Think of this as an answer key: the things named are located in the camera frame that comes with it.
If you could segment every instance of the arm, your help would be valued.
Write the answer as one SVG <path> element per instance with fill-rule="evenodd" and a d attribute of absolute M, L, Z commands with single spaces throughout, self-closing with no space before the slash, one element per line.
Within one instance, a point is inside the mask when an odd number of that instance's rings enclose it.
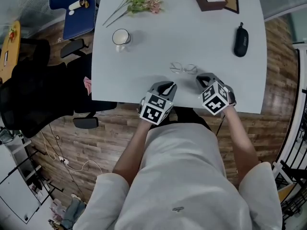
<path fill-rule="evenodd" d="M 145 142 L 151 123 L 141 119 L 136 132 L 114 167 L 113 173 L 121 175 L 131 186 L 144 154 Z"/>
<path fill-rule="evenodd" d="M 225 108 L 224 114 L 230 129 L 239 182 L 241 182 L 245 175 L 259 164 L 259 161 L 256 150 L 248 138 L 235 108 L 233 106 Z"/>

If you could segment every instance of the black office chair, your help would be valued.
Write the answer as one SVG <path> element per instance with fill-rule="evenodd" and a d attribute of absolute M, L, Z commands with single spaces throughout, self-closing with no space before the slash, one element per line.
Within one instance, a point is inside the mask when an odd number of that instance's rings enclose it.
<path fill-rule="evenodd" d="M 75 46 L 80 41 L 74 42 L 64 47 L 66 56 L 78 50 Z M 12 77 L 0 87 L 0 114 L 5 127 L 21 130 L 31 138 L 53 120 L 74 111 L 90 113 L 74 118 L 76 127 L 98 127 L 95 113 L 114 109 L 117 103 L 93 101 L 87 94 L 83 79 L 91 79 L 91 63 L 92 54 L 84 54 L 67 67 L 65 63 L 52 67 L 39 67 L 32 61 L 18 63 Z"/>

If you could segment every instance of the white table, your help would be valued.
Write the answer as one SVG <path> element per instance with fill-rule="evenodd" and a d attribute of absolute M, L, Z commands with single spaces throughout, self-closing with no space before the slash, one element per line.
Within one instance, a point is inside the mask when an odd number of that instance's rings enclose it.
<path fill-rule="evenodd" d="M 196 0 L 163 0 L 165 11 L 158 15 L 142 12 L 134 18 L 124 16 L 106 28 L 107 24 L 102 24 L 121 1 L 100 2 L 92 59 L 93 100 L 139 103 L 152 84 L 171 80 L 178 85 L 176 106 L 202 108 L 196 75 L 170 70 L 171 62 L 180 62 L 197 65 L 198 73 L 213 72 L 231 86 L 238 111 L 261 112 L 267 47 L 259 0 L 239 0 L 240 14 L 201 12 Z M 242 58 L 233 53 L 240 22 L 249 32 L 248 52 Z M 119 28 L 132 35 L 131 46 L 121 53 L 112 42 Z"/>

